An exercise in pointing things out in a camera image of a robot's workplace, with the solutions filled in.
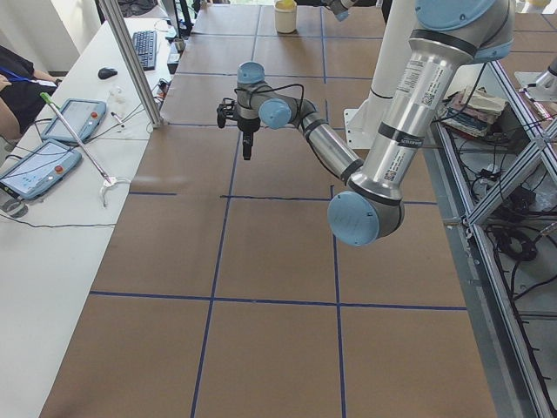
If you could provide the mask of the third robot base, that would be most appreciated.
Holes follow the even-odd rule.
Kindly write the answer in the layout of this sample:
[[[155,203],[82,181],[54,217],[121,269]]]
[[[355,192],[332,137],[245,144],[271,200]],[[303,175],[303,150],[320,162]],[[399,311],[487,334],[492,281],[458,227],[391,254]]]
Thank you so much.
[[[516,71],[520,90],[536,102],[556,101],[556,59],[542,72]]]

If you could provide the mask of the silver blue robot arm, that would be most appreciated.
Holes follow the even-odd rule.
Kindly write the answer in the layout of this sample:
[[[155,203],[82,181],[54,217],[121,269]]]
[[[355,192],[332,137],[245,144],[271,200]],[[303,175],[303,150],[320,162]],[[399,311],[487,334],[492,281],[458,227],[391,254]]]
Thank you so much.
[[[232,114],[252,148],[261,126],[294,126],[314,155],[346,189],[332,198],[333,234],[364,246],[398,229],[404,218],[400,185],[457,70],[506,56],[513,43],[512,1],[394,1],[386,20],[375,82],[388,88],[387,108],[359,157],[304,98],[280,94],[261,64],[238,68]]]
[[[324,0],[323,5],[342,22],[349,16],[349,10],[358,2],[358,0]]]

